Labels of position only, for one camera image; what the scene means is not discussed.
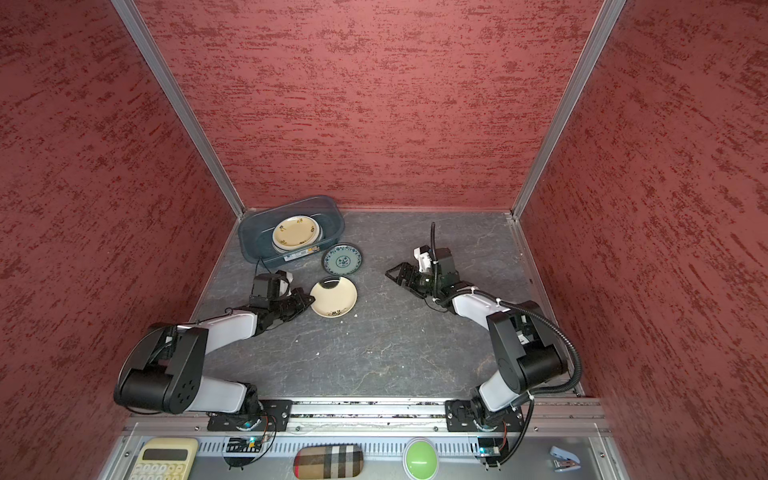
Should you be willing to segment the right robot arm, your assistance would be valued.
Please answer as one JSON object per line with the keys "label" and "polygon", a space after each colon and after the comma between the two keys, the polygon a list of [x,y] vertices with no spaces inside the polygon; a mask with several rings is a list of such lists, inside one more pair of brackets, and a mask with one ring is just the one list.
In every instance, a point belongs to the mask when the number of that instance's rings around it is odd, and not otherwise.
{"label": "right robot arm", "polygon": [[539,387],[569,370],[568,349],[534,302],[514,304],[460,278],[451,251],[426,245],[415,263],[402,262],[385,276],[439,310],[469,319],[490,336],[496,371],[470,401],[475,422],[491,426],[530,399]]}

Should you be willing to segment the cream plate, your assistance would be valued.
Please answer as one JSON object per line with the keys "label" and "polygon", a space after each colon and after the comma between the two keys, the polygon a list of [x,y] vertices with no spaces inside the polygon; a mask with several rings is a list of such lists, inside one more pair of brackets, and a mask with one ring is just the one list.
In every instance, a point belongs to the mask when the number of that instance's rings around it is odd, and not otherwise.
{"label": "cream plate", "polygon": [[355,284],[346,277],[328,277],[317,282],[310,291],[312,310],[323,318],[338,318],[349,313],[357,303]]}
{"label": "cream plate", "polygon": [[313,244],[321,234],[318,222],[310,216],[297,215],[281,221],[273,230],[272,243],[283,251],[293,251]]}

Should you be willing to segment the small teal patterned plate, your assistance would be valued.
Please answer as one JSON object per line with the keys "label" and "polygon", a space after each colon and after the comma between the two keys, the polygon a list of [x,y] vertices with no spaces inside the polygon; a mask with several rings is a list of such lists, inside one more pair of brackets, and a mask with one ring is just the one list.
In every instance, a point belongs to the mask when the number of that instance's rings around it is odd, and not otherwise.
{"label": "small teal patterned plate", "polygon": [[347,276],[357,272],[363,264],[362,251],[351,243],[338,243],[322,257],[324,270],[334,276]]}

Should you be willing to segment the green round button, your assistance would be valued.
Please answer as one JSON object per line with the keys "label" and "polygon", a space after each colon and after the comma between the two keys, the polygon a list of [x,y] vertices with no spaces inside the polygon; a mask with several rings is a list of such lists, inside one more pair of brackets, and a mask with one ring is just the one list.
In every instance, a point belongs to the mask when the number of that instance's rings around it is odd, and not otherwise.
{"label": "green round button", "polygon": [[417,437],[406,444],[402,464],[409,479],[434,480],[439,470],[439,456],[429,439]]}

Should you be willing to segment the blue translucent plastic bin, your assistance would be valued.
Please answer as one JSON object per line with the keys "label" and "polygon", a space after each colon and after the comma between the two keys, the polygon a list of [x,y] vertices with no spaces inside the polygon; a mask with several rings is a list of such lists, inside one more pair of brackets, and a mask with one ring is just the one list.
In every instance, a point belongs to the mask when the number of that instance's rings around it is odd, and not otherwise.
{"label": "blue translucent plastic bin", "polygon": [[[297,215],[315,219],[321,227],[324,239],[298,252],[280,254],[272,246],[273,230],[284,219]],[[277,269],[286,263],[336,245],[344,230],[345,221],[336,202],[331,197],[320,195],[261,212],[249,212],[238,227],[238,238],[245,260],[254,265],[261,263],[268,269]]]}

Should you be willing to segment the aluminium corner post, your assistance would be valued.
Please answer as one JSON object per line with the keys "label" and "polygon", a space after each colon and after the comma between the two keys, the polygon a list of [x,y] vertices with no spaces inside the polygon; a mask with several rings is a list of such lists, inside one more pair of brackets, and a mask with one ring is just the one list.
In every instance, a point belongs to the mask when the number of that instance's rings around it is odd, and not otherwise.
{"label": "aluminium corner post", "polygon": [[605,0],[602,3],[552,122],[544,135],[539,151],[511,210],[513,220],[519,221],[522,218],[625,5],[625,0]]}
{"label": "aluminium corner post", "polygon": [[246,212],[245,204],[152,37],[136,3],[130,0],[112,0],[111,4],[202,157],[216,185],[236,218],[240,220]]}

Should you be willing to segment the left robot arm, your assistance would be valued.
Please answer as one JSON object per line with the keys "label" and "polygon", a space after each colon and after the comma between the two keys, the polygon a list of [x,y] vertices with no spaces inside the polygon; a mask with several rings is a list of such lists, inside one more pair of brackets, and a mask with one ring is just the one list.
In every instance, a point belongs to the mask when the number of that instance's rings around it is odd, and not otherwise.
{"label": "left robot arm", "polygon": [[116,404],[166,414],[204,412],[233,415],[244,422],[264,416],[257,388],[204,374],[206,357],[227,345],[294,320],[315,302],[291,286],[283,270],[254,277],[248,302],[198,323],[156,323],[132,349],[114,388]]}

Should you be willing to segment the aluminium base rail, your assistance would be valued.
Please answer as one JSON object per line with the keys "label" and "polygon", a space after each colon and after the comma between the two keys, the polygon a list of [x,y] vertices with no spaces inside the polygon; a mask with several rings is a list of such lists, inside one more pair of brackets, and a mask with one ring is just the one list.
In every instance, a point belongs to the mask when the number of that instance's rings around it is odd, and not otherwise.
{"label": "aluminium base rail", "polygon": [[[517,453],[505,464],[485,466],[476,457],[473,432],[451,432],[442,398],[296,397],[283,431],[269,437],[263,452],[243,467],[226,464],[227,432],[208,430],[203,414],[132,417],[121,429],[101,479],[127,479],[142,447],[155,437],[194,438],[199,450],[193,479],[291,479],[303,448],[359,445],[363,479],[404,479],[402,455],[413,438],[429,439],[439,456],[440,479],[626,479],[629,474],[600,400],[538,398],[534,417]],[[550,448],[579,457],[577,471],[556,473]]]}

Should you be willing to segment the right circuit board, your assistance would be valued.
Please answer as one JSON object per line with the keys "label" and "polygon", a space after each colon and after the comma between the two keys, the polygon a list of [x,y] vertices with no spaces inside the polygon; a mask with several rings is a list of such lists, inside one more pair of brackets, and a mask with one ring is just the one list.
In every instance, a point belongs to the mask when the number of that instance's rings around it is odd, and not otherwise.
{"label": "right circuit board", "polygon": [[475,455],[480,459],[499,459],[505,453],[506,443],[501,437],[479,437]]}

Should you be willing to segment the circuit board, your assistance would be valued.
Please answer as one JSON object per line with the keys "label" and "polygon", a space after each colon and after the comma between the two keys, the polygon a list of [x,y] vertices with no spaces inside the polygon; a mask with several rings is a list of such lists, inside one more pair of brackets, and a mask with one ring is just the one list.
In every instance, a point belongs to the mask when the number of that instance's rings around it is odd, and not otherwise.
{"label": "circuit board", "polygon": [[262,443],[255,437],[229,437],[225,444],[226,456],[255,456],[262,450]]}
{"label": "circuit board", "polygon": [[475,455],[480,459],[499,459],[505,453],[506,443],[501,437],[479,437]]}

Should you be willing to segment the white plate flower outline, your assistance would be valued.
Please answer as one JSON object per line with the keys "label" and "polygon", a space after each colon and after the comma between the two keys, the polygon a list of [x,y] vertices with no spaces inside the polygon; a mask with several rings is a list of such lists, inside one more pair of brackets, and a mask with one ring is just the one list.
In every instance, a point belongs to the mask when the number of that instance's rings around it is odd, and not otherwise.
{"label": "white plate flower outline", "polygon": [[303,249],[309,248],[310,246],[314,246],[315,244],[317,244],[318,242],[320,242],[320,241],[321,241],[321,240],[323,240],[323,239],[324,239],[324,234],[323,234],[323,232],[322,232],[322,231],[317,231],[317,235],[316,235],[316,236],[315,236],[315,237],[314,237],[314,238],[313,238],[311,241],[308,241],[308,242],[305,242],[305,243],[299,244],[299,245],[297,245],[297,246],[290,246],[290,247],[287,247],[286,245],[283,245],[283,244],[282,244],[282,243],[280,243],[280,242],[273,242],[273,243],[272,243],[272,246],[273,246],[273,247],[275,248],[275,250],[276,250],[277,252],[279,252],[280,254],[284,254],[284,253],[293,253],[293,252],[298,252],[298,251],[300,251],[300,250],[303,250]]}

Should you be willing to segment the plaid pouch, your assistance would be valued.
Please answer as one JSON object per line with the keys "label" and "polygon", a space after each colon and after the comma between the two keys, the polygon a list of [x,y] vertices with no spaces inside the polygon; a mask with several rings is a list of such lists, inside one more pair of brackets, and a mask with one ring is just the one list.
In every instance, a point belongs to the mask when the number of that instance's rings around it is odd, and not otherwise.
{"label": "plaid pouch", "polygon": [[359,445],[325,445],[301,449],[293,462],[296,479],[350,479],[363,470],[364,453]]}

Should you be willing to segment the left circuit board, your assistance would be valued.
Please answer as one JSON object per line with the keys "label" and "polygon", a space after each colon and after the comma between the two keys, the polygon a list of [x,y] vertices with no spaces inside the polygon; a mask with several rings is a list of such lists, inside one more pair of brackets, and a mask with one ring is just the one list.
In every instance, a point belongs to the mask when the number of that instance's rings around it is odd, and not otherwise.
{"label": "left circuit board", "polygon": [[229,437],[225,444],[226,456],[255,456],[262,450],[262,443],[255,437]]}

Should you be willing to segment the right aluminium corner post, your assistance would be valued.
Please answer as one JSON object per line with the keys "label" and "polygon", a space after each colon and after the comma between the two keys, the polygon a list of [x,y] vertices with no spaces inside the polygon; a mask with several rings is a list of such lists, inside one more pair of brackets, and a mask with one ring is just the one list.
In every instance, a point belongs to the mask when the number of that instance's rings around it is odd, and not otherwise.
{"label": "right aluminium corner post", "polygon": [[513,220],[519,221],[522,218],[625,5],[625,0],[605,0],[602,3],[552,122],[544,135],[539,151],[511,210]]}

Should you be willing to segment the cream calculator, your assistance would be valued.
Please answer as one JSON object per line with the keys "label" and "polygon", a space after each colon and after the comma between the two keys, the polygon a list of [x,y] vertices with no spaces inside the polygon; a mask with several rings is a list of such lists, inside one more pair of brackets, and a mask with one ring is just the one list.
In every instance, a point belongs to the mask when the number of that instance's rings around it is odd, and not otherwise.
{"label": "cream calculator", "polygon": [[199,449],[194,438],[153,438],[140,450],[129,480],[187,480]]}

